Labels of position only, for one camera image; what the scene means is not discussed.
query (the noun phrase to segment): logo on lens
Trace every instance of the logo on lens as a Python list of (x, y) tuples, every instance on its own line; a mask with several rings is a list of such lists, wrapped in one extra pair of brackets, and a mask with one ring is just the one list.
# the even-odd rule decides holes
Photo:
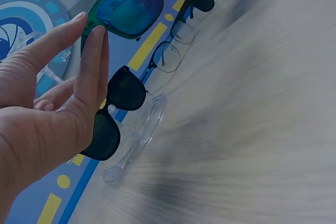
[(123, 0), (123, 1), (113, 1), (111, 2), (110, 6), (113, 7), (112, 11), (114, 12), (119, 6), (121, 6), (123, 3), (125, 3), (126, 0)]

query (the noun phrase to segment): hand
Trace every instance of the hand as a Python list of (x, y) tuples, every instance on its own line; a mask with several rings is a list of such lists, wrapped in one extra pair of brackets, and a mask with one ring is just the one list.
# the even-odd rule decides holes
[(94, 115), (107, 94), (109, 45), (104, 27), (90, 33), (79, 73), (34, 101), (36, 74), (80, 38), (87, 20), (80, 14), (0, 65), (0, 223), (6, 215), (3, 209), (12, 204), (7, 201), (92, 140)]

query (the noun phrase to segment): yellow dot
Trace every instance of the yellow dot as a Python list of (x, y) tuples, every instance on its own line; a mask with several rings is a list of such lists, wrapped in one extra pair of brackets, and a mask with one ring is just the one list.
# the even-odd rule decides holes
[(171, 15), (170, 13), (166, 13), (164, 15), (165, 19), (167, 19), (168, 21), (173, 21), (174, 20), (174, 16)]
[(67, 175), (59, 175), (57, 185), (62, 189), (67, 189), (70, 186), (70, 178)]

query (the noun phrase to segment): clear acrylic stand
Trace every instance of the clear acrylic stand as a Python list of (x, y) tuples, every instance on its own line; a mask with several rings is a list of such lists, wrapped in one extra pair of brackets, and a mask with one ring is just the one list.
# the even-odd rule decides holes
[(159, 95), (135, 112), (129, 112), (129, 119), (125, 118), (127, 134), (121, 140), (121, 153), (116, 163), (104, 171), (105, 182), (118, 182), (134, 166), (145, 148), (152, 141), (155, 130), (158, 128), (167, 105), (167, 97)]
[[(34, 41), (35, 41), (39, 37), (41, 37), (42, 35), (43, 35), (43, 33), (41, 33), (40, 31), (34, 31), (34, 32), (32, 32), (28, 35), (24, 35), (23, 32), (19, 32), (18, 35), (17, 35), (18, 39), (14, 42), (12, 48), (10, 49), (10, 51), (7, 54), (6, 59), (9, 59), (15, 53), (17, 53), (18, 51), (25, 48), (27, 46), (28, 41), (30, 41), (31, 39), (34, 39)], [(66, 62), (70, 56), (71, 56), (70, 48), (67, 48), (67, 49), (63, 50), (61, 52), (61, 61)], [(57, 75), (55, 75), (55, 73), (50, 68), (48, 68), (48, 65), (46, 65), (41, 70), (41, 72), (39, 72), (37, 74), (37, 83), (40, 81), (40, 79), (42, 78), (43, 75), (47, 75), (48, 77), (54, 79), (57, 83), (63, 82), (63, 80), (61, 78), (59, 78)]]

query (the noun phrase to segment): fingernail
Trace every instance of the fingernail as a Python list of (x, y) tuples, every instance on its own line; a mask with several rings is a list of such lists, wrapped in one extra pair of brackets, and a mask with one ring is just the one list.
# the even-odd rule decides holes
[(85, 12), (81, 12), (81, 13), (77, 14), (76, 17), (74, 17), (72, 20), (79, 19), (83, 15), (85, 15)]

